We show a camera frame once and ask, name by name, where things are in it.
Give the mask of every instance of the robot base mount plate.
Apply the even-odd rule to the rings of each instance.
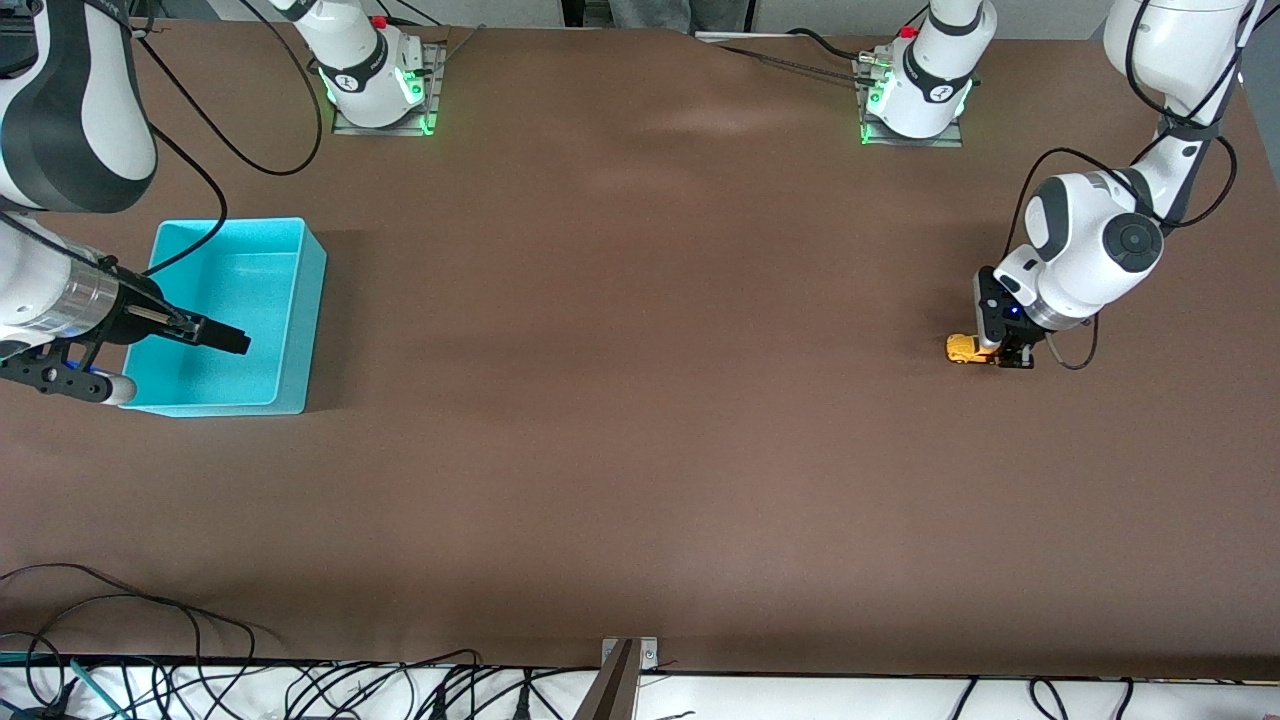
[[[873,65],[859,61],[854,61],[852,65],[855,76],[876,79],[872,70]],[[858,122],[861,127],[863,145],[904,145],[908,147],[960,147],[964,145],[960,136],[959,117],[954,118],[947,129],[942,131],[942,135],[937,137],[919,140],[893,132],[884,124],[884,120],[867,111],[867,105],[870,102],[870,96],[874,92],[878,92],[878,88],[874,86],[858,85]]]
[[[444,59],[448,56],[444,44],[422,44],[422,94],[425,100],[410,110],[397,123],[381,128],[366,128],[353,124],[337,108],[333,114],[334,135],[422,137],[435,135],[435,120],[440,111],[440,88],[444,85]]]

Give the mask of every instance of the turquoise plastic bin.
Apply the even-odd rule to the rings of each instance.
[[[187,247],[212,220],[168,220],[151,263]],[[301,218],[227,220],[209,245],[154,275],[165,300],[241,328],[247,355],[148,337],[129,346],[124,405],[170,418],[293,415],[307,402],[326,255]]]

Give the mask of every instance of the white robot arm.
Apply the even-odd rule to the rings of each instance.
[[[904,32],[876,49],[878,56],[892,59],[867,110],[905,137],[940,135],[959,114],[978,59],[995,35],[991,0],[933,0],[918,33]]]
[[[348,120],[381,127],[422,102],[421,45],[357,0],[273,0],[316,54]],[[244,354],[241,331],[164,300],[160,287],[28,213],[115,213],[146,192],[156,149],[138,99],[120,0],[31,0],[37,59],[0,79],[0,378],[118,405],[128,378],[93,368],[102,343],[159,336]],[[69,359],[81,346],[78,361]]]
[[[1028,243],[974,278],[978,334],[947,340],[952,361],[1032,368],[1037,342],[1096,316],[1151,274],[1165,237],[1185,220],[1261,9],[1253,0],[1116,0],[1107,56],[1165,94],[1156,138],[1129,168],[1039,186],[1024,215]]]
[[[329,99],[352,123],[380,128],[422,104],[422,41],[365,17],[357,0],[271,0],[320,63]]]

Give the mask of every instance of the person's legs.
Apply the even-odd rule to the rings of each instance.
[[[749,0],[690,0],[694,29],[742,32]]]
[[[609,0],[609,9],[617,27],[664,27],[685,33],[692,29],[689,0]]]

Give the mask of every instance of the silver metal cylinder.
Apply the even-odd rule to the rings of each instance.
[[[1027,316],[1046,331],[1053,332],[1066,331],[1084,322],[1084,318],[1071,318],[1053,310],[1041,299],[1036,299],[1036,301],[1027,307]]]
[[[68,250],[96,261],[92,250],[63,238]],[[120,295],[120,283],[110,274],[73,263],[61,295],[40,315],[22,323],[19,328],[45,332],[56,337],[79,337],[101,323]]]

